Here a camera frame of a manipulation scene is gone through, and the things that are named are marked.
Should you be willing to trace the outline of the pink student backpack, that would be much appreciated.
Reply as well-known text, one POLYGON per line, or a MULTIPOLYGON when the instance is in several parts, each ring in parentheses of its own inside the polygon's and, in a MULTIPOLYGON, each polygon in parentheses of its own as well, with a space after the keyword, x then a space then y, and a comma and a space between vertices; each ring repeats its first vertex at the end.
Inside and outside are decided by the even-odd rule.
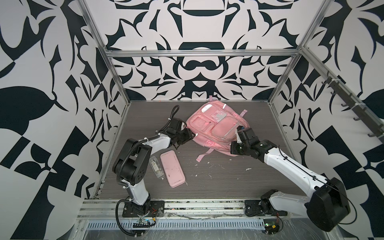
POLYGON ((244 119, 247 112, 243 110, 238 114, 226 103, 210 97, 209 102, 192 114, 187 120, 187 128, 195 134, 193 141, 208 148, 196 161, 200 162, 213 151, 233 157, 231 143, 237 141, 237 128, 250 126, 244 119))

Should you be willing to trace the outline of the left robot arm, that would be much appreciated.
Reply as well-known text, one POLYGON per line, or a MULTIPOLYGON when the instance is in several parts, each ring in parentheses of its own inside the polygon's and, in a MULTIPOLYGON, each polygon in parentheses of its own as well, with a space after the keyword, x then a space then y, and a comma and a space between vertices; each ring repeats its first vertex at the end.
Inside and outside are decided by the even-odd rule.
POLYGON ((154 136, 142 140, 128 139, 125 142, 113 164, 113 173, 117 184, 127 190, 133 205, 141 207, 150 201, 150 194, 144 183, 150 157, 171 146, 177 148, 195 136, 184 121, 171 118, 154 136))

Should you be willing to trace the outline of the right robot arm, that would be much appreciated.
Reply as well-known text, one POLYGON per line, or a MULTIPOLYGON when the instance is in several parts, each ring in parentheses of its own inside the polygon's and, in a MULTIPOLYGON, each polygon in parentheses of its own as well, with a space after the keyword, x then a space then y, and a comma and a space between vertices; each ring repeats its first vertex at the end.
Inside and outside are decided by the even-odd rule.
POLYGON ((352 205, 345 185, 337 178, 327 179, 304 167, 269 140, 259 140, 253 129, 238 127, 237 139, 231 143, 231 154, 251 156, 274 168, 296 184, 304 195, 270 190, 261 196, 261 215, 289 212, 307 217, 320 230, 330 232, 351 213, 352 205))

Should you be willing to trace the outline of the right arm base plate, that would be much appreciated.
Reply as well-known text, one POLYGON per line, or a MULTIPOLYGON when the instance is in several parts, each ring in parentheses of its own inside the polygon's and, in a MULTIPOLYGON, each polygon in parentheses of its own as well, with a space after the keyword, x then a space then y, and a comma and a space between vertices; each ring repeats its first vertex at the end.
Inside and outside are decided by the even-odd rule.
POLYGON ((261 216, 279 216, 285 217, 288 215, 286 211, 275 210, 268 200, 245 200, 245 215, 247 217, 261 216))

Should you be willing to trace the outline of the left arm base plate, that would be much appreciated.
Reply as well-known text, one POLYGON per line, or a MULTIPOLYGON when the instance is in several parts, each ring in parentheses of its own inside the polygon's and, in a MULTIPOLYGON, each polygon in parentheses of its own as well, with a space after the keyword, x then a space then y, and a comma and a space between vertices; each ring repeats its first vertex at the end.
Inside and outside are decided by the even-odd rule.
POLYGON ((155 216, 162 214, 165 208, 164 201, 147 200, 143 205, 135 204, 133 201, 124 201, 123 218, 135 218, 141 216, 155 216))

